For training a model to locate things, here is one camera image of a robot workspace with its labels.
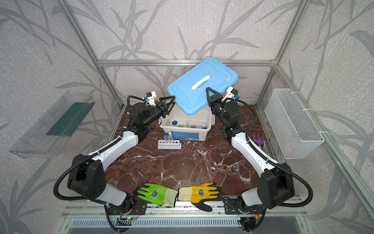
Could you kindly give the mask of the blue plastic bin lid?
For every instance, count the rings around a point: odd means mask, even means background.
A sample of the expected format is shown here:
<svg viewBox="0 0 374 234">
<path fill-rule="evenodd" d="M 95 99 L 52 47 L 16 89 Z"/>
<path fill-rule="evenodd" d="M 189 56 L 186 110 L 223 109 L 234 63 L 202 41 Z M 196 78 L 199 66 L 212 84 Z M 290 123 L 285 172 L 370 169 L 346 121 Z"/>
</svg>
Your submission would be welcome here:
<svg viewBox="0 0 374 234">
<path fill-rule="evenodd" d="M 168 86 L 176 104 L 187 115 L 208 105 L 206 89 L 222 94 L 239 79 L 238 74 L 215 58 L 207 58 Z"/>
</svg>

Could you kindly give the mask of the white plastic storage bin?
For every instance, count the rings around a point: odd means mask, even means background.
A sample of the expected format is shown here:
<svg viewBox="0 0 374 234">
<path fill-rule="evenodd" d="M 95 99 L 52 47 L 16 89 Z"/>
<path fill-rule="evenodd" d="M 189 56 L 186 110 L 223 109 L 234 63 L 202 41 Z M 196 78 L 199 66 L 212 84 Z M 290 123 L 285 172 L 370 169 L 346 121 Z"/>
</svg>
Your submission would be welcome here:
<svg viewBox="0 0 374 234">
<path fill-rule="evenodd" d="M 173 120 L 178 121 L 176 126 L 172 125 Z M 207 124 L 206 129 L 202 128 L 203 123 Z M 178 105 L 175 105 L 171 113 L 161 119 L 160 127 L 165 133 L 171 134 L 174 139 L 205 141 L 208 132 L 214 124 L 215 116 L 208 106 L 205 106 L 194 115 L 187 115 Z M 197 128 L 190 128 L 191 125 L 196 125 Z"/>
</svg>

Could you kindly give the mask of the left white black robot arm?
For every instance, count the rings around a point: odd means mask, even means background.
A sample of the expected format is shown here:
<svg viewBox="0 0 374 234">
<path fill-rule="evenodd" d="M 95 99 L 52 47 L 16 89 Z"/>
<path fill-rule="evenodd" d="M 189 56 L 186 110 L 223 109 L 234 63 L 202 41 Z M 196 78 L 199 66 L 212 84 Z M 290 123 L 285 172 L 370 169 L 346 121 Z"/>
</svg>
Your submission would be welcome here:
<svg viewBox="0 0 374 234">
<path fill-rule="evenodd" d="M 81 200 L 128 208 L 131 195 L 110 185 L 105 177 L 106 169 L 127 150 L 141 143 L 150 132 L 150 125 L 170 114 L 175 96 L 161 97 L 153 103 L 141 99 L 129 108 L 127 128 L 104 147 L 88 154 L 74 157 L 72 166 L 57 180 L 54 196 L 60 200 Z"/>
</svg>

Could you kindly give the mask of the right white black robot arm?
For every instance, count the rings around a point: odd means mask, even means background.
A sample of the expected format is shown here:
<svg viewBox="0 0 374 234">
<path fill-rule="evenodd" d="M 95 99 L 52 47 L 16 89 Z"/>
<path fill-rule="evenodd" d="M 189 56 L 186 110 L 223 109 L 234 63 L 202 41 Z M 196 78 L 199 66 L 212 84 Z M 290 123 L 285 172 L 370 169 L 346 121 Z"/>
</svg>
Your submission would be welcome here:
<svg viewBox="0 0 374 234">
<path fill-rule="evenodd" d="M 237 149 L 256 170 L 260 177 L 258 187 L 240 194 L 246 206 L 263 205 L 268 209 L 276 206 L 303 207 L 313 199 L 313 189 L 309 183 L 292 172 L 287 163 L 280 164 L 267 155 L 248 135 L 248 131 L 238 123 L 241 100 L 224 98 L 211 88 L 206 89 L 207 103 L 222 127 L 220 133 L 228 143 Z M 299 203 L 287 203 L 295 195 L 294 180 L 302 183 L 307 191 L 307 198 Z"/>
</svg>

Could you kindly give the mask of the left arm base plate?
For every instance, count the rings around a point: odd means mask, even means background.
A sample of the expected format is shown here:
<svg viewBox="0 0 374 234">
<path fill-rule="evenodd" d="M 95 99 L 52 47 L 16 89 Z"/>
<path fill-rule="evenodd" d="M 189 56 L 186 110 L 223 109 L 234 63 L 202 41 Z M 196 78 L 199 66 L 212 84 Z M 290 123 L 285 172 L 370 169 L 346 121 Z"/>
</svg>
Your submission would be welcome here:
<svg viewBox="0 0 374 234">
<path fill-rule="evenodd" d="M 144 215 L 146 207 L 146 202 L 131 201 L 126 207 L 117 207 L 110 204 L 107 211 L 109 215 Z"/>
</svg>

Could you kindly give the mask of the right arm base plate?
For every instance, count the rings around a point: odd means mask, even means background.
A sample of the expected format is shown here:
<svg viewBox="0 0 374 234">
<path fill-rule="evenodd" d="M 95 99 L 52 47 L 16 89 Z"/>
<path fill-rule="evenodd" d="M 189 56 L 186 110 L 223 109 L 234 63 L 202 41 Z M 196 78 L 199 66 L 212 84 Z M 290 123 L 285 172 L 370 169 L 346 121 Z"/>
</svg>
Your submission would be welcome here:
<svg viewBox="0 0 374 234">
<path fill-rule="evenodd" d="M 262 206 L 246 206 L 244 201 L 239 198 L 223 198 L 224 210 L 226 215 L 252 215 L 260 216 L 264 213 Z"/>
</svg>

